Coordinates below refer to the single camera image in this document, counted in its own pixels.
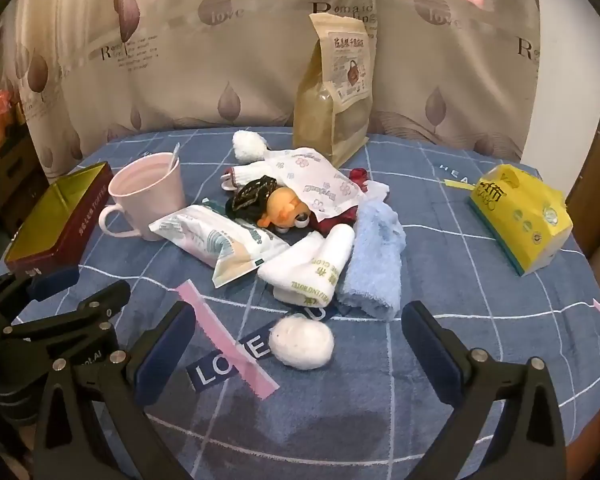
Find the white green wet-wipes pack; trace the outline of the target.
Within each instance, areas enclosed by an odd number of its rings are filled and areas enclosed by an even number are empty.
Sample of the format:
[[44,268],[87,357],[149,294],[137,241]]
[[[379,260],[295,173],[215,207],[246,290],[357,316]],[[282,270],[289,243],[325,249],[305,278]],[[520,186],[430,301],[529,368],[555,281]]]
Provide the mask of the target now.
[[149,229],[213,269],[220,288],[257,270],[290,245],[267,229],[220,214],[212,203],[189,205],[151,222]]

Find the white red-trim glove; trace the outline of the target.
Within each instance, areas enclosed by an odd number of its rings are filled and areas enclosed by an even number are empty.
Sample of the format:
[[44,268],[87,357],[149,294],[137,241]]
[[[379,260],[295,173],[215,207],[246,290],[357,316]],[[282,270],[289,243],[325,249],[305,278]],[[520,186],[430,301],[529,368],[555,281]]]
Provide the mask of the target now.
[[225,192],[236,192],[243,188],[246,184],[241,176],[236,176],[235,168],[227,169],[220,177],[220,185]]

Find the white fluffy ball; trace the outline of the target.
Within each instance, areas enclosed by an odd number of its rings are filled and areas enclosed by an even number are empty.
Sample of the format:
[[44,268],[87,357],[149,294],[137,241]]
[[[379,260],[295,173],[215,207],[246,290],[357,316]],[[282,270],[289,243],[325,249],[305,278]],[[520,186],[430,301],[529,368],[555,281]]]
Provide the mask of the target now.
[[270,331],[268,346],[273,356],[296,370],[317,370],[332,358],[335,338],[320,321],[293,314],[281,318]]

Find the orange rubber toy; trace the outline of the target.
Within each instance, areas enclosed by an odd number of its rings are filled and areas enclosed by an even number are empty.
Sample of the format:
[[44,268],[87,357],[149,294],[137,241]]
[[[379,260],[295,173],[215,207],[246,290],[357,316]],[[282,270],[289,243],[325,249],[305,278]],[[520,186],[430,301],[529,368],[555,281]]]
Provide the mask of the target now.
[[286,233],[290,229],[305,229],[310,223],[311,211],[291,188],[276,188],[266,201],[257,226]]

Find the light blue towel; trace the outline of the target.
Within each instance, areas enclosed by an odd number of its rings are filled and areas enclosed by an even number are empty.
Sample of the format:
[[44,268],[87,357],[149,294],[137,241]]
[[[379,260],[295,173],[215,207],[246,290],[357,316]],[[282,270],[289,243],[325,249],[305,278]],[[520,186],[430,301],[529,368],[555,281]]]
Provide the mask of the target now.
[[336,290],[338,304],[371,318],[392,320],[401,304],[405,233],[396,212],[382,200],[358,207],[346,272]]

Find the white printed hygiene pouch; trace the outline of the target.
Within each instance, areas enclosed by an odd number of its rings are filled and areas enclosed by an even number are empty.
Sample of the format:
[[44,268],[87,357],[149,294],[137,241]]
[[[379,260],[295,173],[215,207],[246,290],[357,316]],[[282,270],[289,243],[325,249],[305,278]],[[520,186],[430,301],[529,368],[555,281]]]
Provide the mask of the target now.
[[340,214],[341,207],[349,207],[346,200],[356,193],[349,178],[313,148],[272,151],[265,160],[234,168],[245,184],[268,176],[291,188],[318,220]]

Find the red white cloth bag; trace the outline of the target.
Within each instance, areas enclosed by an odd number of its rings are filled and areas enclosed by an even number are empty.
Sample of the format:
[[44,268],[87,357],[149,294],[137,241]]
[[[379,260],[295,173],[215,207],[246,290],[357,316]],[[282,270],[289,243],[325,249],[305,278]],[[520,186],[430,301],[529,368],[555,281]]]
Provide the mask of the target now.
[[310,215],[309,227],[319,232],[321,236],[327,236],[332,228],[338,226],[338,224],[354,226],[360,203],[366,200],[381,200],[384,202],[389,196],[389,185],[372,180],[366,169],[351,169],[349,180],[356,186],[356,193],[346,200],[346,203],[349,204],[347,209],[341,207],[340,214],[323,220],[318,220],[315,214]]

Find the red gold tin box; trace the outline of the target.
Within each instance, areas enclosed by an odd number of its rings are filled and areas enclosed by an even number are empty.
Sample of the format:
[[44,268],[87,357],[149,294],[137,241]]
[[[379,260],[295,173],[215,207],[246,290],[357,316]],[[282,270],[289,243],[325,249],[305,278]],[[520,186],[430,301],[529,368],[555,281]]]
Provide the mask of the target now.
[[47,274],[79,264],[109,200],[113,176],[108,162],[98,162],[51,184],[6,252],[9,271]]

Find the pink ceramic mug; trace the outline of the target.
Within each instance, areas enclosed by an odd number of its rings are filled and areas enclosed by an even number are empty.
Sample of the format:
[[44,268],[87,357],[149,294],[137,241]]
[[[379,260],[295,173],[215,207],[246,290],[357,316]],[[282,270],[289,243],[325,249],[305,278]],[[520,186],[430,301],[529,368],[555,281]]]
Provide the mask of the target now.
[[[180,160],[170,174],[166,174],[171,153],[144,156],[119,170],[108,184],[113,205],[99,214],[102,232],[115,238],[139,237],[156,242],[161,237],[149,229],[151,223],[186,207]],[[131,227],[129,231],[114,232],[107,226],[107,218],[118,212]]]

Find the blue checked tablecloth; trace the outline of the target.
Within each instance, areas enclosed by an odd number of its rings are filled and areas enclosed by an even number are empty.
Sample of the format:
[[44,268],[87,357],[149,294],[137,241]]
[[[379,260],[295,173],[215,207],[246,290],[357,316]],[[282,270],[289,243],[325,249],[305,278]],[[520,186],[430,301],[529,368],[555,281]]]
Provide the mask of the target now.
[[[388,136],[373,136],[349,162],[389,185],[406,235],[402,298],[418,299],[469,348],[548,366],[566,441],[600,443],[600,288],[568,242],[546,268],[519,276],[467,203],[452,174],[478,180],[494,161]],[[328,310],[335,352],[321,370],[299,372],[271,356],[265,330],[286,312],[254,274],[215,287],[211,269],[168,242],[122,240],[119,216],[95,232],[79,281],[22,312],[23,321],[73,310],[122,278],[131,298],[114,326],[128,346],[192,282],[228,331],[277,382],[258,398],[196,333],[148,410],[158,434],[197,479],[403,479],[449,417],[408,346],[399,321]]]

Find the white plastic spoon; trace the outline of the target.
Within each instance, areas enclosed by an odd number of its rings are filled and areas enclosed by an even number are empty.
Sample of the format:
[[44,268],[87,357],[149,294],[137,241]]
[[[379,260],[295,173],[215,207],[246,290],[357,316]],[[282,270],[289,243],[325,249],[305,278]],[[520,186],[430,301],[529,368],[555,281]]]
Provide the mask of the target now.
[[168,169],[166,170],[166,174],[170,174],[170,172],[173,170],[176,163],[178,162],[178,155],[180,154],[180,149],[181,149],[181,143],[176,142],[174,149],[171,153],[171,157],[169,160]]

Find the yellow tissue pack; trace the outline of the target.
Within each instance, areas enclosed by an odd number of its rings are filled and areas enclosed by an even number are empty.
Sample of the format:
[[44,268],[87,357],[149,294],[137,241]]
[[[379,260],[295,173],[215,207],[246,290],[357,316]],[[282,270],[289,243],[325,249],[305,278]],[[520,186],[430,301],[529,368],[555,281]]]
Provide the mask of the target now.
[[520,276],[548,266],[572,231],[562,192],[513,165],[484,174],[469,205]]

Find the beige leaf-print curtain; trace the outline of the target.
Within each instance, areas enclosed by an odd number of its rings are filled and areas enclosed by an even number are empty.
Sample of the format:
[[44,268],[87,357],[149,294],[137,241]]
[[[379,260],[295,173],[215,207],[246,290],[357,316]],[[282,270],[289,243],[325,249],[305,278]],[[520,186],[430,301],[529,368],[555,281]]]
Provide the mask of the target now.
[[370,132],[521,158],[539,0],[12,0],[0,90],[20,101],[49,177],[145,131],[288,126],[314,13],[370,35]]

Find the kraft paper snack bag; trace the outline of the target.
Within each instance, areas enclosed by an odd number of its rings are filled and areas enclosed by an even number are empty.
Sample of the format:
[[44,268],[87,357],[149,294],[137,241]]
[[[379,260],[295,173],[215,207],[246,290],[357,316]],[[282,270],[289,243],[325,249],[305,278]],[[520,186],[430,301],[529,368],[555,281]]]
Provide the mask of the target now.
[[310,16],[317,42],[294,102],[292,143],[340,167],[367,141],[375,45],[356,18]]

